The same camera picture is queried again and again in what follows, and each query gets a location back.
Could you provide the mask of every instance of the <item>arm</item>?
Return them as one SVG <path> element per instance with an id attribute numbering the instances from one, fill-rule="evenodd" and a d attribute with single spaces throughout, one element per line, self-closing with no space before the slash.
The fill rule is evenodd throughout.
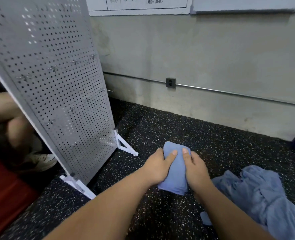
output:
<path id="1" fill-rule="evenodd" d="M 142 168 L 73 213 L 44 240 L 124 239 L 141 198 L 166 178 L 176 155 L 173 151 L 164 160 L 163 149 L 157 149 Z"/>
<path id="2" fill-rule="evenodd" d="M 274 238 L 238 208 L 212 183 L 204 161 L 195 153 L 183 149 L 186 179 L 194 196 L 208 213 L 220 239 L 274 240 Z"/>

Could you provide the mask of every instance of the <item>forearm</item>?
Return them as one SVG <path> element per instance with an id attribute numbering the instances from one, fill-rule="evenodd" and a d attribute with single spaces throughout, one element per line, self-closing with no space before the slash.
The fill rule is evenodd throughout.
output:
<path id="1" fill-rule="evenodd" d="M 212 183 L 197 189 L 196 194 L 205 207 L 220 239 L 274 240 L 268 232 L 263 230 Z"/>
<path id="2" fill-rule="evenodd" d="M 151 186 L 139 169 L 66 219 L 45 239 L 123 239 L 136 207 Z"/>

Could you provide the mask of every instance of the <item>red cloth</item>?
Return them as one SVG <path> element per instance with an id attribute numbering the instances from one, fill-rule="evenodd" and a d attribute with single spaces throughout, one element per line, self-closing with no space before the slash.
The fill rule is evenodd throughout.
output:
<path id="1" fill-rule="evenodd" d="M 0 233 L 37 197 L 35 190 L 0 162 Z"/>

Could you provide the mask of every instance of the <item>black speckled floor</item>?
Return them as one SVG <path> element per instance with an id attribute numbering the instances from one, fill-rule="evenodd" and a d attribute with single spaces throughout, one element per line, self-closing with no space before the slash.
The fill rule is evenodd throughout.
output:
<path id="1" fill-rule="evenodd" d="M 172 141 L 196 151 L 211 177 L 227 169 L 239 174 L 252 164 L 278 172 L 295 204 L 295 151 L 288 142 L 115 99 L 110 102 L 119 134 L 139 156 L 116 150 L 88 185 L 95 194 L 140 168 L 157 148 Z M 56 178 L 0 239 L 42 239 L 87 201 Z M 202 225 L 201 211 L 190 194 L 178 196 L 152 187 L 138 206 L 127 238 L 217 239 L 213 227 Z"/>

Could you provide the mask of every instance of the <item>folded blue cloth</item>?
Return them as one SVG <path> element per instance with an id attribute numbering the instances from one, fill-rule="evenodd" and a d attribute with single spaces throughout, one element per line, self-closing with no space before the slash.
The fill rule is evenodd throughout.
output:
<path id="1" fill-rule="evenodd" d="M 191 154 L 191 150 L 183 145 L 175 144 L 167 141 L 164 144 L 164 158 L 166 158 L 173 150 L 177 150 L 177 156 L 169 168 L 169 174 L 166 179 L 158 185 L 159 189 L 167 190 L 172 193 L 185 195 L 187 192 L 187 181 L 185 177 L 185 163 L 183 159 L 182 149 L 186 148 Z"/>
<path id="2" fill-rule="evenodd" d="M 214 185 L 277 240 L 295 240 L 295 205 L 285 195 L 279 175 L 258 166 L 245 167 L 240 178 L 227 170 Z M 206 212 L 203 224 L 212 225 Z"/>

